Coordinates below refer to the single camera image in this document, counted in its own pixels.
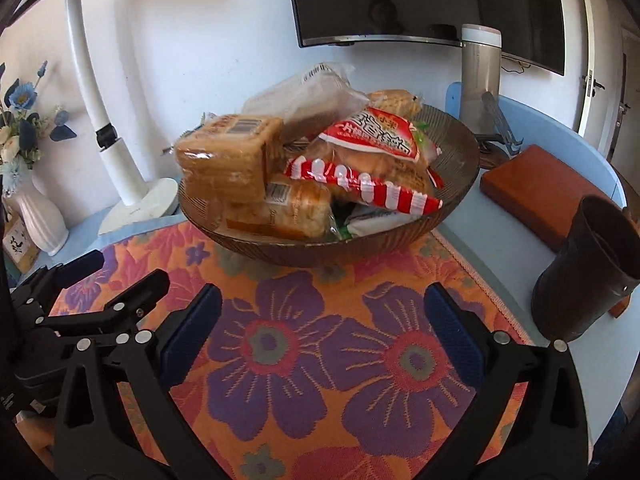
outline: brown glass bowl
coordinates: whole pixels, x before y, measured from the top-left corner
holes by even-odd
[[[180,207],[184,215],[216,243],[249,258],[279,266],[308,268],[348,264],[395,251],[436,228],[462,202],[478,177],[478,144],[464,124],[430,106],[425,106],[414,119],[414,123],[421,122],[429,125],[429,137],[442,149],[433,169],[442,177],[445,187],[436,192],[443,201],[442,208],[411,224],[342,242],[305,243],[266,239],[218,227],[219,218],[215,214],[207,214],[210,210],[218,211],[217,205],[187,196],[182,185]]]

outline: wall-mounted tv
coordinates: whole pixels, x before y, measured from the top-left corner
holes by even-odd
[[[300,46],[355,41],[460,45],[463,23],[502,32],[505,57],[564,75],[561,0],[292,0]]]

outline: light blue table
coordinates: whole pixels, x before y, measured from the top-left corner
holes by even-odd
[[[500,108],[523,148],[538,144],[606,192],[620,207],[626,198],[612,167],[581,137],[557,121],[501,97]],[[457,117],[460,84],[447,92],[446,111]],[[555,254],[533,232],[481,193],[479,178],[440,227],[502,298],[537,344],[548,344],[536,329],[530,301],[539,275]],[[580,377],[591,437],[595,442],[626,389],[640,352],[640,292],[620,317],[600,318],[569,344]]]

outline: blue gripper pad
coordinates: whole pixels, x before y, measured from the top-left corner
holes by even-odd
[[[488,329],[476,314],[460,309],[440,283],[425,291],[424,312],[460,379],[477,390],[486,375]]]
[[[222,294],[205,285],[184,310],[172,312],[156,331],[156,358],[163,388],[182,384],[222,314]]]

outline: black cup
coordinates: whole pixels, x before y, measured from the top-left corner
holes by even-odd
[[[547,339],[573,341],[639,284],[636,230],[611,202],[585,196],[564,247],[533,290],[533,321]]]

